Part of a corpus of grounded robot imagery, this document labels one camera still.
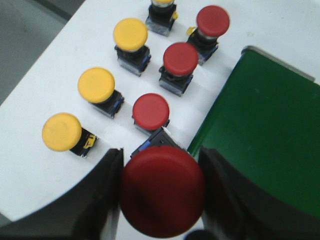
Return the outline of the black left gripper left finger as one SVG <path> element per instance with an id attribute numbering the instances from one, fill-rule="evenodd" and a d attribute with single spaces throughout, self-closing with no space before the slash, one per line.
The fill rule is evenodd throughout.
<path id="1" fill-rule="evenodd" d="M 111 148 L 77 185 L 40 210 L 0 228 L 2 240 L 114 240 L 123 149 Z"/>

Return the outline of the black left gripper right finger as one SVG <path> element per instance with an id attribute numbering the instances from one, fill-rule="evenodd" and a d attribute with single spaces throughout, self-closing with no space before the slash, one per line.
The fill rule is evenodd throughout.
<path id="1" fill-rule="evenodd" d="M 205 230 L 217 240 L 318 240 L 320 219 L 258 187 L 216 149 L 201 147 Z"/>

